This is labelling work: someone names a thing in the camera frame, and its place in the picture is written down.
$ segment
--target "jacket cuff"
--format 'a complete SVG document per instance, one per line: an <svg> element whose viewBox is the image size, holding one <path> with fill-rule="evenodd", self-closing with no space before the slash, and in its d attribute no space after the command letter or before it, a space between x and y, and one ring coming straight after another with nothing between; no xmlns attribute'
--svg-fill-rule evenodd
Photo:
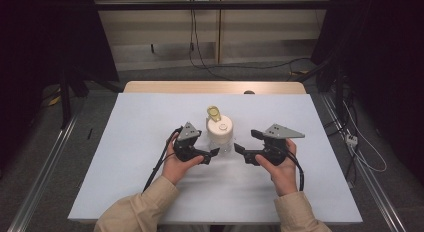
<svg viewBox="0 0 424 232"><path fill-rule="evenodd" d="M161 210L166 210L178 197L179 191L168 179L158 177L143 192L143 196L149 197Z"/></svg>
<svg viewBox="0 0 424 232"><path fill-rule="evenodd" d="M282 226L302 225L315 218L303 192L281 196L274 203Z"/></svg>

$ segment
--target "metal rail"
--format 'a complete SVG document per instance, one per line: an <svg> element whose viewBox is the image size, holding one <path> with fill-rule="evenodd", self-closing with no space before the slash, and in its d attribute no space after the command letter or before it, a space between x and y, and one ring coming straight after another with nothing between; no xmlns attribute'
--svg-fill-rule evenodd
<svg viewBox="0 0 424 232"><path fill-rule="evenodd" d="M333 100L326 95L321 95L321 99L323 100L331 118L335 121L337 129L341 129L342 125L340 124L339 120L336 119L337 114L334 111L335 104ZM344 141L345 133L342 130L340 131L340 135L342 137L342 140ZM348 146L348 148L349 153L351 154L351 156L353 156L354 149L352 148L352 146ZM360 150L358 150L357 155L360 156L363 161L366 161L365 157L362 155ZM368 190L370 191L378 208L380 209L382 216L386 220L388 227L393 232L406 232L407 230L403 225L400 216L398 215L389 197L384 192L383 187L380 185L377 178L375 177L374 172L370 168L368 168L368 166L364 165L358 159L358 156L355 157L355 160L357 162L357 168L361 173L362 177L364 178L365 184L367 185Z"/></svg>
<svg viewBox="0 0 424 232"><path fill-rule="evenodd" d="M80 101L78 101L79 103L76 105L75 113L71 117L68 125L64 129L60 130L58 138L56 139L56 142L51 149L46 162L44 162L43 168L32 185L30 192L25 197L24 202L22 203L15 218L12 221L12 224L7 230L8 232L24 232L26 230L31 217L34 214L38 203L40 202L44 189L49 182L54 168L60 159L60 155L65 148L66 142L72 133L77 117L82 111L84 100L85 99L80 99Z"/></svg>

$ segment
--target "beige sleeve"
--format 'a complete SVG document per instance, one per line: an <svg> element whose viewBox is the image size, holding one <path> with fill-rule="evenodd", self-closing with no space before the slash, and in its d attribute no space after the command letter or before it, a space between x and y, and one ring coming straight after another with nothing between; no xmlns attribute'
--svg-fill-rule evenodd
<svg viewBox="0 0 424 232"><path fill-rule="evenodd" d="M303 192L281 196L274 201L281 221L281 231L331 231L324 223L315 219L312 207Z"/></svg>
<svg viewBox="0 0 424 232"><path fill-rule="evenodd" d="M160 176L144 193L115 202L99 218L94 231L156 231L161 216L177 196L177 188Z"/></svg>

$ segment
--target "black curtain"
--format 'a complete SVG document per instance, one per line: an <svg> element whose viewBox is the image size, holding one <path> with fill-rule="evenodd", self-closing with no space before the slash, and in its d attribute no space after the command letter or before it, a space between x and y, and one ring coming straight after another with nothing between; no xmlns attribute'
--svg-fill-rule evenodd
<svg viewBox="0 0 424 232"><path fill-rule="evenodd" d="M105 81L118 76L95 10L75 10L60 3L93 0L0 0L0 166L22 143L38 111L45 86L59 83L59 72L73 80Z"/></svg>
<svg viewBox="0 0 424 232"><path fill-rule="evenodd" d="M342 65L349 84L393 150L424 184L423 69L424 13L422 0L371 0L338 58L338 64L318 74L328 85ZM329 11L313 53L321 63L352 18L349 12Z"/></svg>

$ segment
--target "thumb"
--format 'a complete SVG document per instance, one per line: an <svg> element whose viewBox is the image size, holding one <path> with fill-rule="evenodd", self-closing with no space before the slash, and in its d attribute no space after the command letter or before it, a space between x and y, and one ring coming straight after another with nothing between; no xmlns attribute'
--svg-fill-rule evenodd
<svg viewBox="0 0 424 232"><path fill-rule="evenodd" d="M202 163L202 161L203 161L204 159L205 159L205 158L203 158L203 156L202 156L202 155L198 155L198 156L194 157L193 159L191 159L191 160L187 161L186 163L187 163L187 165L188 165L188 168L191 168L191 167L193 167L193 166L195 166L195 165L198 165L198 164Z"/></svg>
<svg viewBox="0 0 424 232"><path fill-rule="evenodd" d="M262 167L264 167L268 171L268 173L270 173L271 175L273 174L275 166L271 162L269 162L267 159L265 159L265 157L259 154L255 156L255 159Z"/></svg>

